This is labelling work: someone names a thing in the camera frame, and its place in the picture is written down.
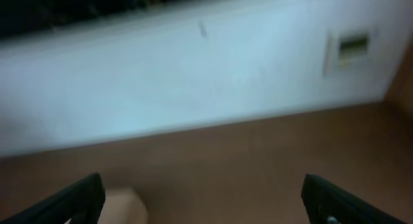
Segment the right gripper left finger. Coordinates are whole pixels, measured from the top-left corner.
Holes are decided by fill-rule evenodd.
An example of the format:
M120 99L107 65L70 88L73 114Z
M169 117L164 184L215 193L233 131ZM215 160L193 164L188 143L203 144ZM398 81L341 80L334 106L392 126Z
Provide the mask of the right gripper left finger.
M105 201L101 176L93 173L1 224L97 224Z

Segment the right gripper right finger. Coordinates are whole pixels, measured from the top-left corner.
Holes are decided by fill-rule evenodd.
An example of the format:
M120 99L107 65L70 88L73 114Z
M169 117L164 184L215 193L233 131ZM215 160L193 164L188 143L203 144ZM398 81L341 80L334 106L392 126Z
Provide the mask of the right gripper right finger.
M301 199L311 224L405 224L315 174L305 176Z

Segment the brown cardboard box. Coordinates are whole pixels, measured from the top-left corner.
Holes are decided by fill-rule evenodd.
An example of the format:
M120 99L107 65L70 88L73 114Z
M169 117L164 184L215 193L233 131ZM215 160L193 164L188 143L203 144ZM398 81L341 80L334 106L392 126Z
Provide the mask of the brown cardboard box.
M148 211L132 188L106 190L98 224L147 224Z

